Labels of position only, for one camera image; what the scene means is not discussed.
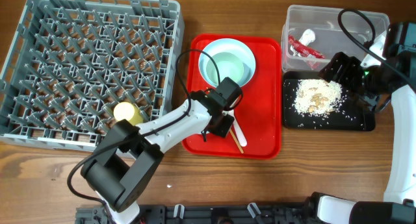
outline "wood grain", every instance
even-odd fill
[[[183,49],[203,32],[268,36],[278,42],[292,4],[352,7],[386,13],[392,22],[416,20],[414,0],[177,0],[185,20]],[[0,0],[0,63],[5,61],[26,0]],[[186,62],[181,76],[186,77]],[[174,106],[184,101],[174,89]],[[380,201],[393,150],[393,111],[376,117],[372,132],[283,129],[273,160],[194,156],[169,151],[138,202],[212,205],[302,201],[314,191],[351,200]],[[70,169],[86,153],[0,145],[0,223],[73,223],[75,208],[96,205],[66,187]],[[78,174],[76,189],[93,195]]]

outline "red object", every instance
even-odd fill
[[[207,142],[203,141],[201,135],[196,134],[184,139],[183,147],[197,155],[274,158],[281,147],[280,45],[271,38],[201,34],[192,41],[191,49],[203,49],[209,43],[221,38],[232,38],[246,44],[255,58],[254,76],[242,87],[244,98],[235,109],[235,117],[247,139],[247,146],[243,147],[244,154],[242,154],[230,134],[225,139],[207,134]],[[190,54],[187,82],[190,91],[211,88],[199,71],[199,57],[199,53]]]
[[[312,48],[309,48],[308,46],[303,45],[298,40],[295,40],[292,35],[289,35],[289,43],[294,47],[296,51],[300,53],[301,56],[307,57],[312,55],[315,58],[325,58],[323,54]]]

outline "clear plastic container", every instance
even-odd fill
[[[311,70],[307,62],[316,62],[316,71],[321,70],[338,52],[344,52],[348,56],[354,56],[360,60],[365,57],[356,44],[350,41],[342,32],[338,25],[338,13],[340,8],[326,8],[317,6],[291,5],[287,10],[286,23],[283,26],[281,37],[282,48],[282,69],[288,70]],[[376,29],[376,37],[387,30],[390,21],[389,17],[383,13],[362,12],[366,15]],[[345,28],[357,38],[361,43],[371,40],[371,29],[367,22],[359,15],[352,12],[343,14]],[[288,36],[292,35],[297,40],[300,39],[306,29],[315,32],[315,41],[308,47],[321,52],[325,59],[306,58],[293,56],[293,52],[288,45]]]

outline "wooden stick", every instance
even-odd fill
[[[236,143],[236,144],[237,144],[237,146],[239,147],[240,152],[241,152],[241,153],[244,153],[244,151],[242,150],[242,147],[241,147],[241,145],[240,145],[239,141],[237,140],[237,138],[236,138],[236,137],[235,137],[235,135],[234,135],[233,130],[232,130],[232,129],[230,129],[230,130],[229,130],[229,133],[231,134],[231,136],[233,137],[233,139],[234,139],[235,143]]]

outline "yellow object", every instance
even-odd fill
[[[126,119],[133,126],[143,123],[143,118],[139,114],[137,107],[128,102],[118,103],[114,108],[114,117],[117,121]]]
[[[237,144],[237,146],[239,147],[239,149],[240,149],[240,153],[244,153],[244,151],[242,150],[242,147],[241,147],[241,145],[240,145],[239,141],[237,140],[237,138],[236,138],[236,137],[235,137],[235,135],[234,135],[233,130],[232,130],[232,129],[230,129],[230,130],[229,130],[229,133],[231,133],[231,136],[233,137],[233,139],[234,139],[235,143],[236,143],[236,144]]]

